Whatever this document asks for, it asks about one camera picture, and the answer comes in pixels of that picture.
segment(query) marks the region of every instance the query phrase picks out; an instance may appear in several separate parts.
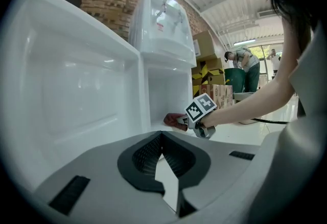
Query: fluorescent light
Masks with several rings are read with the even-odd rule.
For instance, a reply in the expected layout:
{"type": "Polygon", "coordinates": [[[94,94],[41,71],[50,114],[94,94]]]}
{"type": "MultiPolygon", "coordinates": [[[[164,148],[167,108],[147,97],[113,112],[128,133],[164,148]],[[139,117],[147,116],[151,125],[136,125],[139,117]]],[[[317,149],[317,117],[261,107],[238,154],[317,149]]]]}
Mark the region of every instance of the fluorescent light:
{"type": "Polygon", "coordinates": [[[236,43],[234,43],[234,46],[246,44],[246,43],[250,43],[250,42],[255,42],[255,39],[247,40],[247,41],[243,41],[243,42],[236,42],[236,43]]]}

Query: white plastic panel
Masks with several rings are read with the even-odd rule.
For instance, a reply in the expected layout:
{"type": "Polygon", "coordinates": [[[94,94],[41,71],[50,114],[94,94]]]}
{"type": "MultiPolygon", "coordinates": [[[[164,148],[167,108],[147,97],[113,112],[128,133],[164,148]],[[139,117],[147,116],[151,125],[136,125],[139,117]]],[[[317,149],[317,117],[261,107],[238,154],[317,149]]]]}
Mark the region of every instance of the white plastic panel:
{"type": "Polygon", "coordinates": [[[164,124],[168,113],[184,114],[192,101],[190,70],[147,65],[150,129],[172,130],[164,124]]]}
{"type": "Polygon", "coordinates": [[[128,41],[152,59],[196,66],[187,14],[174,0],[139,0],[128,41]]]}
{"type": "Polygon", "coordinates": [[[33,191],[84,151],[145,131],[139,52],[64,0],[16,0],[4,25],[2,148],[33,191]]]}

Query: black cable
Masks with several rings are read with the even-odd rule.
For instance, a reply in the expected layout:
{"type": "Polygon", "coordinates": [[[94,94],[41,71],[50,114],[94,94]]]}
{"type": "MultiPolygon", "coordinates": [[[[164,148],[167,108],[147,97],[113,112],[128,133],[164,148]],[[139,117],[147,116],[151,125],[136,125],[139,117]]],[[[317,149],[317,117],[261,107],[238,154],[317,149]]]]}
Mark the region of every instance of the black cable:
{"type": "Polygon", "coordinates": [[[259,122],[265,122],[265,123],[271,123],[271,124],[288,124],[289,121],[278,121],[278,120],[263,120],[263,119],[252,119],[252,120],[255,120],[255,121],[259,121],[259,122]]]}

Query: man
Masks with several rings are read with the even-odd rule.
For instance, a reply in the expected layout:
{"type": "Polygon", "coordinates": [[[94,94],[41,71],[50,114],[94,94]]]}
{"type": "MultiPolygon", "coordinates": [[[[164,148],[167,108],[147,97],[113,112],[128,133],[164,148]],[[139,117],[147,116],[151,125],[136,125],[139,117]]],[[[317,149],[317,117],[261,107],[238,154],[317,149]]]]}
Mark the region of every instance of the man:
{"type": "Polygon", "coordinates": [[[274,71],[274,76],[275,76],[279,69],[279,63],[281,62],[281,58],[276,55],[275,49],[271,50],[271,53],[267,57],[267,60],[270,60],[272,62],[272,70],[274,71]]]}
{"type": "Polygon", "coordinates": [[[233,61],[235,68],[245,71],[244,92],[256,92],[260,76],[260,61],[248,48],[225,52],[225,61],[233,61]]]}

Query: cardboard box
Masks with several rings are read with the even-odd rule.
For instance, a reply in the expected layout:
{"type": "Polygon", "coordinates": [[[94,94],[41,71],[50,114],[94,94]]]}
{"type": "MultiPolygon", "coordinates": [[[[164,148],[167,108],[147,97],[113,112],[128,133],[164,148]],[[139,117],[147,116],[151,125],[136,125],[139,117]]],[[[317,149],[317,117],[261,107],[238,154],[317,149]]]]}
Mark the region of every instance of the cardboard box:
{"type": "Polygon", "coordinates": [[[193,98],[207,93],[217,104],[217,109],[223,109],[233,104],[232,85],[195,85],[193,86],[193,98]]]}
{"type": "Polygon", "coordinates": [[[225,75],[220,74],[220,75],[209,75],[208,76],[208,84],[221,84],[225,85],[225,75]]]}
{"type": "Polygon", "coordinates": [[[225,85],[224,65],[221,58],[197,62],[192,68],[192,84],[221,84],[225,85]]]}
{"type": "Polygon", "coordinates": [[[206,61],[218,57],[210,31],[204,31],[194,35],[193,44],[197,61],[206,61]]]}

